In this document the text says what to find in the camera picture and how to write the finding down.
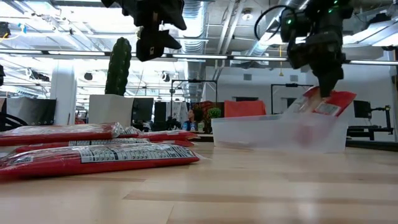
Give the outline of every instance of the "clear plastic bin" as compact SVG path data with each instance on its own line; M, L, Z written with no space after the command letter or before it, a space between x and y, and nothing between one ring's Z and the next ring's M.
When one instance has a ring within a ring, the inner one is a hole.
M348 124L322 114L290 114L211 120L217 147L276 151L341 152Z

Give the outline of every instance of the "wooden table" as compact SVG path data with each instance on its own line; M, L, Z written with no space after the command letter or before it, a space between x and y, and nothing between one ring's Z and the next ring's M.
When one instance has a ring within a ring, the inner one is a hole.
M398 154L214 149L190 166L0 185L0 223L398 223Z

